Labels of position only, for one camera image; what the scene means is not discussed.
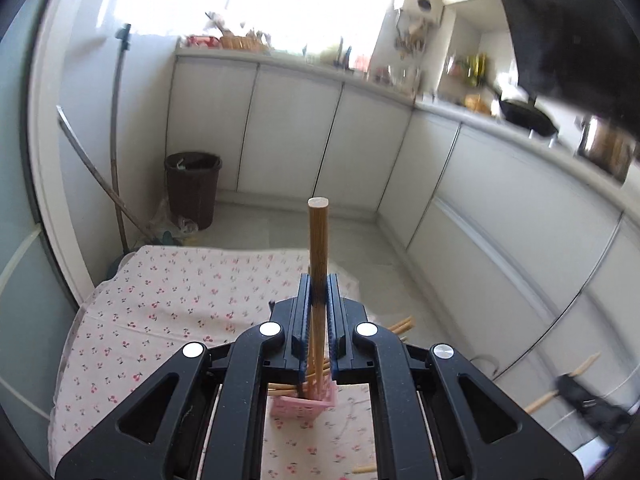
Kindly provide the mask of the bamboo chopstick on table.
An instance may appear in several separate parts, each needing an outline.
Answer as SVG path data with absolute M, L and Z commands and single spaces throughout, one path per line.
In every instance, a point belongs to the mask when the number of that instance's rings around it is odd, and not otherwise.
M 372 474 L 372 472 L 375 472 L 377 470 L 378 470 L 378 467 L 375 464 L 370 464 L 370 465 L 354 467 L 352 468 L 352 473 L 353 474 Z
M 578 377 L 582 376 L 600 358 L 597 352 L 578 365 L 572 372 L 563 374 L 555 379 L 554 388 L 545 393 L 536 401 L 529 403 L 525 411 L 533 414 L 541 410 L 555 398 L 562 398 L 575 411 L 585 413 L 585 411 L 597 405 L 597 396 L 578 382 Z

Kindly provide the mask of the wicker basket on counter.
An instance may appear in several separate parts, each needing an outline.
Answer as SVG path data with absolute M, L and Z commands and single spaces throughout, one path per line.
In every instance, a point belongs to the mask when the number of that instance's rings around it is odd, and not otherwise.
M 265 44 L 256 36 L 235 36 L 224 35 L 219 38 L 219 44 L 226 50 L 248 51 L 254 53 L 266 53 L 270 50 L 268 44 Z

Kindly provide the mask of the black range hood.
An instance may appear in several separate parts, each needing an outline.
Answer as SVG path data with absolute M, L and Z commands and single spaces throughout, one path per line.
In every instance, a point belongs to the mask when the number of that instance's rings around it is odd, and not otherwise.
M 639 135 L 639 39 L 614 0 L 501 0 L 518 85 Z

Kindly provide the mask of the pink perforated utensil basket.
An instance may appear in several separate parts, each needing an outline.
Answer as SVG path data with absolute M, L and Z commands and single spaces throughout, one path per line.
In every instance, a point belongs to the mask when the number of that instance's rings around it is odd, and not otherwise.
M 315 420 L 322 413 L 334 408 L 337 401 L 337 384 L 329 380 L 324 384 L 320 400 L 295 396 L 296 390 L 275 388 L 269 390 L 271 398 L 270 415 L 277 418 Z

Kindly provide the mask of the dark brown trash bin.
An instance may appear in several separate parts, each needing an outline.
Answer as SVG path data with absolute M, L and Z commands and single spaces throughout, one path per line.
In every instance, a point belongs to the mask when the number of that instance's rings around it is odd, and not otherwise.
M 214 218 L 222 159 L 206 152 L 178 152 L 165 158 L 164 167 L 170 218 L 206 230 Z

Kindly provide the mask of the bamboo chopstick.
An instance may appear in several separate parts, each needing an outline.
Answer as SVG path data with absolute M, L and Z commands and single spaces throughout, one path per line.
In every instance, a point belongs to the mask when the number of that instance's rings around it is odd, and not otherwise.
M 409 330 L 412 330 L 414 327 L 414 318 L 412 316 L 408 316 L 408 318 L 404 318 L 399 322 L 388 326 L 388 329 L 395 335 L 401 336 L 407 333 Z
M 305 392 L 306 385 L 285 385 L 273 384 L 268 385 L 270 396 L 298 396 L 300 392 Z
M 329 200 L 311 197 L 309 214 L 309 276 L 311 279 L 311 341 L 309 357 L 314 378 L 309 394 L 320 400 L 323 394 L 324 340 L 326 339 L 326 271 L 329 253 Z
M 582 376 L 600 358 L 597 352 L 578 365 L 572 372 L 563 374 L 555 379 L 554 388 L 545 393 L 536 401 L 529 403 L 525 411 L 533 414 L 541 410 L 555 398 L 562 398 L 575 411 L 585 413 L 585 411 L 597 405 L 597 396 L 578 382 L 578 377 Z
M 352 468 L 352 473 L 353 474 L 372 474 L 372 472 L 375 472 L 377 470 L 378 470 L 378 467 L 375 464 L 370 464 L 370 465 L 354 467 Z

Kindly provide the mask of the cherry print tablecloth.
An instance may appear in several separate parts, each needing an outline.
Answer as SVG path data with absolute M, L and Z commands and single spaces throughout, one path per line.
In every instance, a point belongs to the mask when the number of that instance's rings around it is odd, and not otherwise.
M 269 318 L 268 304 L 296 295 L 305 249 L 234 252 L 148 246 L 80 307 L 58 369 L 49 462 L 189 341 L 234 341 Z M 345 386 L 314 420 L 268 416 L 262 478 L 349 479 L 375 461 L 369 390 Z

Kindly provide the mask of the black wok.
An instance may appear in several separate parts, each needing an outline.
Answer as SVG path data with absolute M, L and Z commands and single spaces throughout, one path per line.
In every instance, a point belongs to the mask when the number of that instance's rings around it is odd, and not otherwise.
M 551 118 L 532 102 L 505 99 L 494 84 L 488 80 L 484 80 L 483 84 L 497 98 L 502 116 L 507 122 L 527 131 L 536 132 L 543 138 L 551 138 L 559 133 L 559 128 Z

